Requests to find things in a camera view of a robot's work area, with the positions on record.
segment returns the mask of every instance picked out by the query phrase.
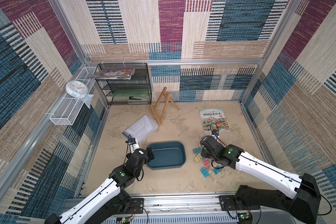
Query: metal bracket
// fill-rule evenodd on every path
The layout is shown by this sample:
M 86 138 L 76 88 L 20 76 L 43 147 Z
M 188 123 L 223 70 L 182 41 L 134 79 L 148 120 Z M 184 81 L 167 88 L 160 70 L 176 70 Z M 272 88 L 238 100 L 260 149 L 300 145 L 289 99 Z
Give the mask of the metal bracket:
M 234 203 L 233 195 L 220 195 L 219 196 L 220 207 L 222 211 L 236 211 L 236 210 L 248 210 L 247 206 L 243 208 L 237 208 Z M 254 205 L 250 207 L 250 210 L 258 210 L 260 209 L 259 205 Z
M 131 205 L 133 205 L 133 207 L 130 207 L 127 212 L 119 212 L 117 214 L 119 214 L 119 215 L 120 214 L 131 214 L 133 212 L 133 209 L 134 209 L 135 214 L 143 214 L 143 206 L 144 206 L 144 198 L 143 197 L 132 198 Z

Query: paper document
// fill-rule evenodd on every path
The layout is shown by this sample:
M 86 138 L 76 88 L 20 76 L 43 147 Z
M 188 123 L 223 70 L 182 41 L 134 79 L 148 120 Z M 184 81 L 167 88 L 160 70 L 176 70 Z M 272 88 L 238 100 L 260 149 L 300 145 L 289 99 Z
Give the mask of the paper document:
M 129 135 L 131 135 L 137 142 L 143 142 L 157 128 L 158 124 L 156 120 L 146 114 L 122 132 L 122 134 L 126 138 L 129 138 Z

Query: book cover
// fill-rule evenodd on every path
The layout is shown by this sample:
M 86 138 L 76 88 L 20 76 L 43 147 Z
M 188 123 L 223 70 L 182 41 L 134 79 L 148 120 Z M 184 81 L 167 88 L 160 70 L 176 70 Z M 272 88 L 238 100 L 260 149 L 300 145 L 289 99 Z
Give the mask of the book cover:
M 223 108 L 210 108 L 199 110 L 204 133 L 211 133 L 210 125 L 216 123 L 219 132 L 230 132 L 226 122 Z

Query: black cable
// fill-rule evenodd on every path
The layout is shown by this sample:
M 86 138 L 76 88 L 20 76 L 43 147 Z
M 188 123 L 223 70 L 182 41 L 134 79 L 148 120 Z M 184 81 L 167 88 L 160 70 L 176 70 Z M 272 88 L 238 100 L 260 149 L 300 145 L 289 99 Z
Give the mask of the black cable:
M 144 177 L 144 171 L 143 171 L 143 168 L 142 168 L 142 177 L 141 177 L 141 179 L 139 180 L 138 177 L 136 177 L 136 179 L 137 179 L 137 181 L 141 181 L 143 179 L 143 177 Z
M 211 160 L 210 164 L 211 164 L 212 167 L 215 168 L 215 169 L 223 169 L 223 168 L 225 167 L 225 166 L 222 166 L 222 167 L 214 167 L 214 166 L 213 166 L 213 160 Z
M 229 216 L 230 216 L 232 219 L 237 219 L 237 216 L 236 216 L 235 218 L 234 218 L 233 216 L 231 216 L 231 214 L 230 214 L 230 212 L 229 212 L 228 209 L 227 209 L 226 211 L 228 212 Z
M 259 207 L 260 207 L 260 216 L 259 216 L 258 221 L 255 224 L 258 224 L 258 222 L 260 221 L 260 218 L 261 218 L 261 206 L 259 206 Z
M 124 156 L 124 160 L 123 160 L 123 165 L 125 164 L 125 162 L 126 162 L 126 155 L 127 155 L 127 153 L 128 153 L 128 146 L 129 146 L 129 140 L 131 139 L 131 141 L 132 141 L 132 136 L 131 135 L 128 135 L 128 140 L 127 140 L 127 149 L 126 149 L 126 154 L 125 154 L 125 156 Z
M 278 174 L 281 174 L 282 176 L 284 176 L 284 177 L 286 177 L 286 178 L 289 178 L 289 180 L 293 180 L 293 181 L 295 181 L 295 182 L 297 182 L 297 183 L 299 183 L 299 184 L 302 184 L 302 185 L 304 185 L 305 187 L 308 187 L 308 188 L 310 188 L 311 190 L 313 190 L 314 192 L 316 192 L 317 194 L 319 194 L 321 197 L 323 197 L 323 198 L 327 201 L 327 203 L 329 204 L 329 206 L 330 206 L 330 210 L 329 210 L 329 212 L 327 212 L 327 213 L 325 213 L 325 214 L 318 214 L 318 215 L 328 215 L 328 214 L 330 214 L 330 213 L 332 212 L 332 206 L 331 206 L 331 203 L 330 203 L 330 202 L 329 202 L 329 201 L 328 201 L 328 200 L 327 200 L 327 199 L 326 199 L 320 192 L 316 191 L 316 190 L 313 189 L 312 187 L 307 186 L 307 185 L 304 184 L 304 183 L 298 182 L 297 180 L 294 180 L 294 179 L 292 179 L 292 178 L 286 176 L 285 174 L 280 173 L 280 172 L 278 172 L 278 171 L 276 171 L 276 170 L 274 170 L 274 169 L 272 169 L 272 168 L 270 168 L 270 167 L 268 167 L 268 166 L 265 166 L 265 165 L 263 165 L 263 164 L 260 164 L 260 163 L 257 162 L 257 161 L 254 161 L 254 160 L 252 160 L 252 159 L 246 158 L 245 156 L 243 156 L 243 155 L 241 155 L 241 154 L 240 154 L 240 156 L 242 156 L 243 158 L 248 159 L 248 160 L 250 160 L 250 161 L 252 161 L 252 162 L 254 162 L 254 163 L 256 163 L 256 164 L 259 164 L 259 165 L 261 165 L 261 166 L 263 166 L 263 167 L 265 167 L 265 168 L 268 168 L 268 169 L 270 169 L 270 170 L 272 170 L 272 171 L 275 171 L 275 172 L 277 172 Z
M 210 124 L 210 130 L 212 130 L 212 124 L 215 124 L 215 127 L 216 127 L 217 131 L 219 132 L 219 128 L 218 128 L 218 125 L 216 125 L 216 123 L 211 123 Z
M 134 206 L 133 207 L 133 209 L 134 208 L 143 208 L 143 207 L 140 207 L 140 206 Z M 146 212 L 146 214 L 147 214 L 147 223 L 146 224 L 148 224 L 148 212 L 143 208 L 143 210 Z
M 219 139 L 219 141 L 223 143 L 225 147 L 228 147 L 223 141 L 220 140 L 220 138 L 217 137 L 217 139 Z

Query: beige marble floor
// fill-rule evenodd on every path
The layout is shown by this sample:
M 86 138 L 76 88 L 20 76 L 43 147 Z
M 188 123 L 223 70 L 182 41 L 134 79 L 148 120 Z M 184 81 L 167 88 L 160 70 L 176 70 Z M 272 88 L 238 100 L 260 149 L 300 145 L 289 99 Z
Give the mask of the beige marble floor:
M 199 109 L 223 108 L 230 127 L 229 133 L 220 133 L 226 144 L 239 146 L 262 159 L 254 137 L 246 123 L 238 102 L 179 102 L 180 110 L 169 103 L 166 119 L 155 132 L 139 144 L 145 149 L 149 144 L 161 141 L 180 141 L 183 143 L 187 161 L 181 168 L 151 170 L 144 165 L 144 178 L 135 181 L 126 191 L 130 194 L 168 193 L 168 192 L 213 192 L 236 191 L 239 185 L 261 189 L 274 189 L 258 178 L 230 167 L 224 168 L 225 177 L 211 172 L 205 178 L 200 169 L 202 162 L 195 162 L 192 149 L 199 146 L 203 136 Z M 157 109 L 161 111 L 163 103 Z M 90 194 L 124 160 L 127 140 L 122 132 L 143 115 L 154 117 L 148 105 L 112 106 L 106 121 L 97 152 L 87 177 L 85 194 Z

